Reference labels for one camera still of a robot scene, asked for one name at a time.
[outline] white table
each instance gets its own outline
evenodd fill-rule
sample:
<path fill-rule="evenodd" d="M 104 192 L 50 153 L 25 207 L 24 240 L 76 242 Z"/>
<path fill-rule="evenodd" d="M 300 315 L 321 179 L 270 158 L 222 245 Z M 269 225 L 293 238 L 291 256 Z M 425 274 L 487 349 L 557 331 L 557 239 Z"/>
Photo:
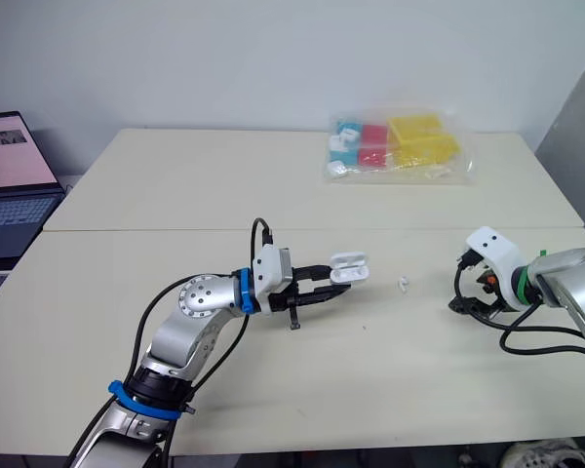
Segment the white table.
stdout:
<path fill-rule="evenodd" d="M 124 130 L 46 230 L 580 227 L 516 134 L 475 135 L 471 186 L 327 183 L 327 134 Z"/>
<path fill-rule="evenodd" d="M 502 232 L 529 258 L 585 246 L 582 228 Z M 300 309 L 299 331 L 289 330 L 287 314 L 253 318 L 196 397 L 197 414 L 182 418 L 173 452 L 585 435 L 585 357 L 507 355 L 497 331 L 448 310 L 455 259 L 469 233 L 276 230 L 293 265 L 359 249 L 370 256 L 370 279 Z M 107 384 L 123 377 L 151 297 L 176 278 L 229 272 L 248 256 L 247 231 L 42 233 L 0 290 L 0 452 L 66 454 L 107 398 Z M 406 294 L 397 287 L 402 275 L 410 279 Z M 474 288 L 464 280 L 465 293 Z M 161 302 L 145 342 L 175 301 L 171 294 Z M 571 325 L 561 310 L 544 308 L 532 320 Z M 239 326 L 224 329 L 218 353 Z M 584 344 L 528 334 L 512 339 Z"/>

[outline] plastic bag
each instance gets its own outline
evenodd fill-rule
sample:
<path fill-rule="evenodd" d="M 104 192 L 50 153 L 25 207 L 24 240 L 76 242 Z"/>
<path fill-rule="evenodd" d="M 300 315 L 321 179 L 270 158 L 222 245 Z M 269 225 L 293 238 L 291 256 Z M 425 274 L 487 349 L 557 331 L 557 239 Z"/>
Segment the plastic bag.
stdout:
<path fill-rule="evenodd" d="M 430 110 L 367 110 L 332 119 L 325 165 L 337 182 L 465 184 L 473 160 L 467 133 Z"/>

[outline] white wall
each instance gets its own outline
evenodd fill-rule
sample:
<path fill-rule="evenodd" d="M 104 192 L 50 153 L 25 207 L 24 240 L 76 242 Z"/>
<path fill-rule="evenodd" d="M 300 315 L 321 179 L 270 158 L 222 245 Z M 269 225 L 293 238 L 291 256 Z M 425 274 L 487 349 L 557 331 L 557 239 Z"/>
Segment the white wall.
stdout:
<path fill-rule="evenodd" d="M 0 110 L 61 174 L 123 127 L 325 129 L 376 102 L 535 148 L 584 69 L 585 0 L 0 0 Z"/>

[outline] blue ring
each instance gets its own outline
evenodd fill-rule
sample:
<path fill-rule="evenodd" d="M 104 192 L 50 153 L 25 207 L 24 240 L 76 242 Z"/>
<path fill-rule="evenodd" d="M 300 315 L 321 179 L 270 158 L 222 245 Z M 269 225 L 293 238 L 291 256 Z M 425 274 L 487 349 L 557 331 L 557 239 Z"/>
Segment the blue ring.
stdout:
<path fill-rule="evenodd" d="M 250 269 L 241 269 L 241 310 L 246 314 L 254 312 L 254 303 L 250 293 Z"/>
<path fill-rule="evenodd" d="M 173 411 L 171 409 L 158 409 L 144 405 L 134 401 L 128 396 L 124 390 L 124 384 L 119 380 L 113 380 L 108 385 L 108 391 L 117 397 L 119 403 L 128 410 L 143 414 L 144 416 L 155 417 L 157 419 L 165 419 L 167 421 L 176 421 L 182 416 L 180 411 Z"/>

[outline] laptop screen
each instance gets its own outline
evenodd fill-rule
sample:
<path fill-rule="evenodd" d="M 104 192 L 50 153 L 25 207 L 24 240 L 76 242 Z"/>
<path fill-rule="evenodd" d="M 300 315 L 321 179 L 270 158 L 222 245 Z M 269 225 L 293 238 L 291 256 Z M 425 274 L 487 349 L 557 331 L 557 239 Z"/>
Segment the laptop screen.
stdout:
<path fill-rule="evenodd" d="M 17 113 L 0 115 L 0 188 L 57 183 Z"/>

